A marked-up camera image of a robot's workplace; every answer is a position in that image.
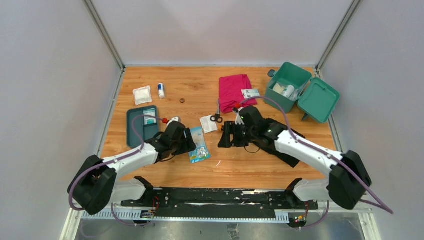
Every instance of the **bandage package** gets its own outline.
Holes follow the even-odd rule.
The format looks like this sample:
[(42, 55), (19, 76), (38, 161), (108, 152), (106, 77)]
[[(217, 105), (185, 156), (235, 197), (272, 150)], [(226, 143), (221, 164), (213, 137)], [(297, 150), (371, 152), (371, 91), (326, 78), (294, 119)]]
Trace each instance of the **bandage package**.
[(150, 94), (150, 86), (144, 86), (132, 90), (134, 94), (135, 105), (145, 104), (152, 102), (152, 95)]

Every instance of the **teal box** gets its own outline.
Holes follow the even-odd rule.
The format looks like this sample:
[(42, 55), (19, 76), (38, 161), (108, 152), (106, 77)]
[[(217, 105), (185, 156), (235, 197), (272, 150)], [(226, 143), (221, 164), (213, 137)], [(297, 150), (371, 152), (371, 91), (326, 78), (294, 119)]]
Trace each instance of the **teal box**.
[[(292, 85), (295, 89), (305, 88), (309, 80), (310, 84), (306, 90), (304, 91), (304, 89), (301, 89), (299, 91), (300, 93), (304, 91), (304, 93), (299, 94), (294, 100), (290, 100), (273, 90), (277, 83), (284, 86)], [(266, 86), (265, 96), (277, 102), (286, 113), (290, 112), (295, 102), (297, 102), (297, 106), (301, 110), (319, 123), (327, 122), (340, 99), (340, 93), (337, 90), (318, 77), (312, 78), (310, 72), (290, 62), (285, 62), (272, 76)], [(278, 109), (278, 107), (269, 100), (265, 99), (265, 103)]]
[[(274, 86), (279, 83), (285, 86), (292, 85), (294, 86), (294, 88), (298, 89), (301, 88), (305, 83), (307, 83), (311, 78), (312, 74), (310, 72), (294, 64), (291, 64), (290, 62), (285, 62), (268, 82), (266, 86), (265, 97), (274, 100), (282, 107), (284, 112), (288, 113), (292, 110), (299, 97), (295, 100), (290, 100), (282, 96), (278, 92), (275, 92), (273, 90)], [(278, 107), (269, 100), (265, 99), (265, 103), (278, 109)]]

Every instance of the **pink cloth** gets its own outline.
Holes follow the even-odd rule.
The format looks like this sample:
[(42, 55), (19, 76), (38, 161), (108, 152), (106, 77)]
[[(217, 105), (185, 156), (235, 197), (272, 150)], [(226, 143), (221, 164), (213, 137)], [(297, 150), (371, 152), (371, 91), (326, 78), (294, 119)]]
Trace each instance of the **pink cloth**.
[[(251, 81), (246, 74), (234, 76), (223, 76), (219, 78), (219, 107), (224, 114), (230, 113), (236, 103), (245, 99), (243, 89), (252, 89)], [(251, 99), (243, 103), (243, 107), (256, 105), (256, 99)]]

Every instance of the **white paper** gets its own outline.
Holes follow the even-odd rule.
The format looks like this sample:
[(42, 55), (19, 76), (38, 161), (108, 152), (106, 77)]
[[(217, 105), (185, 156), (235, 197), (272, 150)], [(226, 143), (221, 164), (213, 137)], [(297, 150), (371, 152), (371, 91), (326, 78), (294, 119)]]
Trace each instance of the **white paper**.
[(241, 93), (243, 94), (244, 99), (248, 99), (251, 97), (259, 97), (259, 90), (257, 88), (254, 89), (242, 89)]
[(217, 123), (211, 121), (212, 115), (204, 116), (200, 118), (201, 128), (205, 134), (218, 130)]
[(150, 86), (140, 87), (132, 90), (134, 94), (135, 105), (145, 104), (152, 102), (152, 95), (150, 94)]

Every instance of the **white wall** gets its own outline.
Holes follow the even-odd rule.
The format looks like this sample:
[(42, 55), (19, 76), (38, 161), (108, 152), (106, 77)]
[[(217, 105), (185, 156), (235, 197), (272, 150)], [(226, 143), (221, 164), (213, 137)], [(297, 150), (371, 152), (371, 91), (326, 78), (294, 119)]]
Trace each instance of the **white wall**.
[(395, 212), (374, 210), (384, 240), (424, 235), (423, 13), (422, 0), (363, 1), (323, 69), (341, 94), (345, 149), (360, 153)]
[(312, 65), (351, 0), (93, 2), (126, 65)]
[(81, 0), (0, 7), (0, 239), (58, 239), (119, 70)]

